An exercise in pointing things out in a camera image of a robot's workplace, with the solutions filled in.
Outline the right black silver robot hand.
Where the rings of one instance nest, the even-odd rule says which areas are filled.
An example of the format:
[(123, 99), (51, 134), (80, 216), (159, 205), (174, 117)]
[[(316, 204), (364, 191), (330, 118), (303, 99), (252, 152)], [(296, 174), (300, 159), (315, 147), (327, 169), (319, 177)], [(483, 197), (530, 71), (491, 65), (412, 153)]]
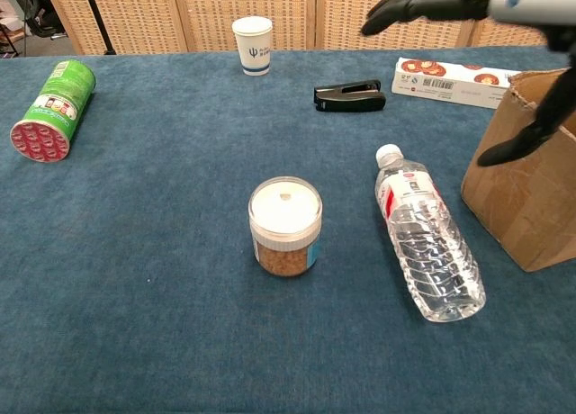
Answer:
[(521, 159), (547, 142), (575, 111), (575, 0), (380, 0), (368, 12), (364, 36), (420, 17), (430, 21), (480, 21), (540, 31), (553, 52), (569, 55), (570, 66), (552, 84), (533, 121), (514, 138), (486, 149), (477, 165), (491, 167)]

